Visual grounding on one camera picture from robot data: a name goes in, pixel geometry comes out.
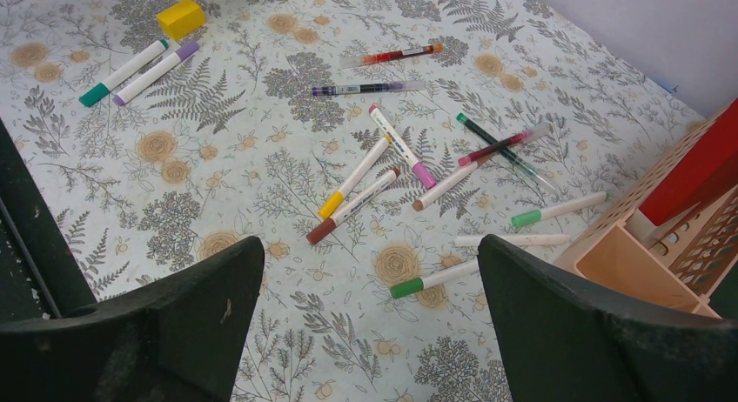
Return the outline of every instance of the red gel pen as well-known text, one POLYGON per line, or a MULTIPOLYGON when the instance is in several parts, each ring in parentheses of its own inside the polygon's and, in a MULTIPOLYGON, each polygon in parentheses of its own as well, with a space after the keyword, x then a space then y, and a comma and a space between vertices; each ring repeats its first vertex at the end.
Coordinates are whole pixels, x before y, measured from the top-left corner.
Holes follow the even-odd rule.
POLYGON ((433 54, 434 52, 441 52, 443 45, 433 44, 425 47, 411 48, 408 50, 390 51, 382 54, 374 54, 373 56, 358 56, 358 57, 346 57, 341 58, 341 68, 349 69, 352 67, 358 67, 360 65, 384 63, 385 61, 399 60, 401 58, 409 58, 422 56, 424 54, 433 54))

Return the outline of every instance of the teal marker cap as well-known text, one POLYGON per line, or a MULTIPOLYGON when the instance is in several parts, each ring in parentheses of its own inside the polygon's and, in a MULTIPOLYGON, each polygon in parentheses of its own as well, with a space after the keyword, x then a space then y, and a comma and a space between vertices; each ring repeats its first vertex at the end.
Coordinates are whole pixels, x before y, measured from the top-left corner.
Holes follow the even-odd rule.
POLYGON ((422 291, 424 287, 422 278, 414 278, 391 287, 390 294, 392 294, 392 298, 394 299, 404 298, 407 295, 422 291))
POLYGON ((513 223, 513 226, 515 228, 520 228, 522 226, 535 224, 536 222, 540 221, 540 211, 530 211, 526 213, 521 213, 518 216, 510 218, 510 221, 513 223))
POLYGON ((89 89, 87 93, 83 94, 79 101, 87 106, 88 108, 91 108, 94 106, 97 102, 100 101, 103 97, 106 97, 111 94, 111 91, 108 90, 107 87, 105 87, 104 84, 98 83, 97 86, 93 87, 92 89, 89 89))

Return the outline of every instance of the tablecloth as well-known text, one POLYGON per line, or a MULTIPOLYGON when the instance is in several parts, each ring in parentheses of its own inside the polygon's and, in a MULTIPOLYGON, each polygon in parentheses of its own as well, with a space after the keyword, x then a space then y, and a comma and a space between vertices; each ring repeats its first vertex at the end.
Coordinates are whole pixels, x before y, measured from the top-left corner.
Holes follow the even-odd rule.
MULTIPOLYGON (((590 192, 618 197, 701 119, 541 0, 194 0, 207 24, 184 40, 197 54, 125 107, 83 107, 163 36, 155 15, 176 1, 0 0, 2 118, 98 299, 261 238, 233 400, 509 400, 478 275, 401 300, 388 286, 472 258, 458 234, 510 233, 512 215, 590 192), (430 56, 338 67, 435 43, 430 56), (412 79, 426 90, 309 93, 412 79), (318 208, 379 137, 373 103, 440 177, 483 146, 459 112, 496 137, 549 123, 517 150, 560 194, 493 160, 418 213, 424 188, 388 151, 356 191, 393 166, 399 180, 310 246, 318 208)), ((607 207, 523 232, 574 238, 607 207)), ((563 247, 528 250, 553 261, 563 247)))

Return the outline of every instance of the wooden pencil holder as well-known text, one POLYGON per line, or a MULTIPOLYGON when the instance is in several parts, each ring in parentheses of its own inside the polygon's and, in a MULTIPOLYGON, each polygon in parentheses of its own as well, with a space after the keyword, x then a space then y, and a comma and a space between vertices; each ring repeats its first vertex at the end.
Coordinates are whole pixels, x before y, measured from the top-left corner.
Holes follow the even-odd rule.
POLYGON ((709 297, 738 260, 738 187, 645 248, 628 219, 720 116, 692 129, 554 262, 633 298, 709 317, 709 297))

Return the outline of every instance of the pen label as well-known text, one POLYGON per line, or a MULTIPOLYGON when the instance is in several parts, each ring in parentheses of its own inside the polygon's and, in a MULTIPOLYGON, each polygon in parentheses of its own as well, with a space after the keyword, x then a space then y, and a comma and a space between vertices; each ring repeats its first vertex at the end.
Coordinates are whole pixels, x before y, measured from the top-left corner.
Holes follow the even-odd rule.
POLYGON ((339 86, 338 87, 338 93, 340 95, 352 95, 355 93, 361 93, 361 88, 357 85, 351 85, 351 86, 339 86))
POLYGON ((411 50, 402 50, 402 55, 403 56, 411 56, 413 54, 422 54, 423 52, 424 51, 423 51, 423 48, 422 47, 421 48, 413 48, 411 50))

